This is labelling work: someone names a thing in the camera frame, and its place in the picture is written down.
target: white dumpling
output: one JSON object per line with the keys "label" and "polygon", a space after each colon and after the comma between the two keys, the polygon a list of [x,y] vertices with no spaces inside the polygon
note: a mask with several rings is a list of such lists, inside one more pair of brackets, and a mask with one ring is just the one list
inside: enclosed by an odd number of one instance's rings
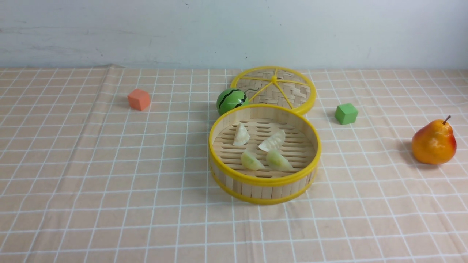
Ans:
{"label": "white dumpling", "polygon": [[284,130],[279,130],[266,140],[264,140],[258,147],[260,150],[269,152],[271,150],[278,150],[286,140],[286,133]]}
{"label": "white dumpling", "polygon": [[266,154],[266,163],[271,169],[277,171],[284,172],[293,169],[293,166],[278,150],[271,150]]}
{"label": "white dumpling", "polygon": [[239,123],[235,129],[234,146],[242,146],[250,139],[249,132],[243,123]]}
{"label": "white dumpling", "polygon": [[249,170],[257,171],[265,169],[265,166],[249,151],[244,151],[241,154],[241,163]]}

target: foam block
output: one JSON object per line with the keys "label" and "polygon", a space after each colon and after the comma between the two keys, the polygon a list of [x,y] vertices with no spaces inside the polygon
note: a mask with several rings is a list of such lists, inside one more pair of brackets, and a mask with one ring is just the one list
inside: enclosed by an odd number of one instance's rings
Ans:
{"label": "foam block", "polygon": [[335,118],[341,125],[354,123],[357,117],[358,110],[351,103],[341,104],[336,108]]}
{"label": "foam block", "polygon": [[127,95],[128,103],[130,107],[136,110],[144,110],[151,103],[149,93],[141,89],[134,89],[130,94]]}

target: pear stem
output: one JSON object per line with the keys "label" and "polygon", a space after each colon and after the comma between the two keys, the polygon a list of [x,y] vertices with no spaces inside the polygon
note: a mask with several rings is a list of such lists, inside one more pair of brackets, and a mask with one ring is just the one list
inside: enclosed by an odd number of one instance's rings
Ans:
{"label": "pear stem", "polygon": [[445,125],[445,123],[447,122],[448,119],[450,119],[450,117],[451,117],[451,116],[449,115],[449,116],[447,117],[447,119],[445,119],[445,121],[442,122],[442,124]]}

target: green cube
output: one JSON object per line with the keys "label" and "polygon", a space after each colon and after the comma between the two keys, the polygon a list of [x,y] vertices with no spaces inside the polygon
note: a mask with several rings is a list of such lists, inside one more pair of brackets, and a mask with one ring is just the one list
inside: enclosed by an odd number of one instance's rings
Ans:
{"label": "green cube", "polygon": [[354,123],[357,117],[358,110],[351,103],[341,104],[336,108],[335,118],[341,125]]}

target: bamboo steamer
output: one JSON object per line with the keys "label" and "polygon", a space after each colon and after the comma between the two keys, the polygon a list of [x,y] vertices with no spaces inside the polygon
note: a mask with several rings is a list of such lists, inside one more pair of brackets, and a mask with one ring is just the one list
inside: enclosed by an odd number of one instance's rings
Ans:
{"label": "bamboo steamer", "polygon": [[[235,129],[244,123],[250,140],[234,146]],[[266,152],[258,145],[279,129],[286,133],[281,154],[293,170],[270,169]],[[253,204],[273,205],[292,200],[304,193],[315,178],[322,152],[315,128],[302,115],[270,104],[250,104],[222,115],[210,130],[208,139],[209,166],[216,183],[233,197]],[[265,170],[247,170],[241,154],[248,149],[265,166]]]}
{"label": "bamboo steamer", "polygon": [[315,103],[313,82],[295,70],[262,66],[238,74],[231,88],[244,91],[250,104],[277,105],[300,115],[306,114]]}

